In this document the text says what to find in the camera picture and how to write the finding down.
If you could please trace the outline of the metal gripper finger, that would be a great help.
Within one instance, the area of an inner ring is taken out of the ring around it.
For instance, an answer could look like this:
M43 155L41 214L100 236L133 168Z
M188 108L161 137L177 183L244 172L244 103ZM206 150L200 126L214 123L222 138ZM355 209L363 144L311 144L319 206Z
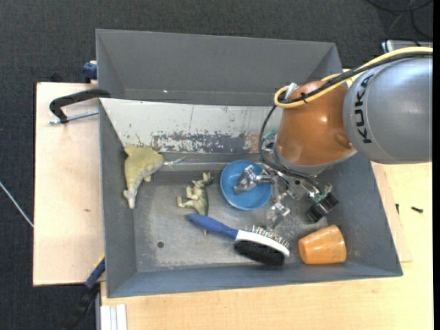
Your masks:
M287 193L275 194L270 201L269 210L266 214L267 224L270 228L275 228L281 221L291 213L283 200L287 197Z
M249 165L244 169L237 179L236 184L233 186L234 194L240 195L241 193L251 191L259 184L274 182L272 175L268 175L265 171L256 173L254 169L255 167L253 165Z

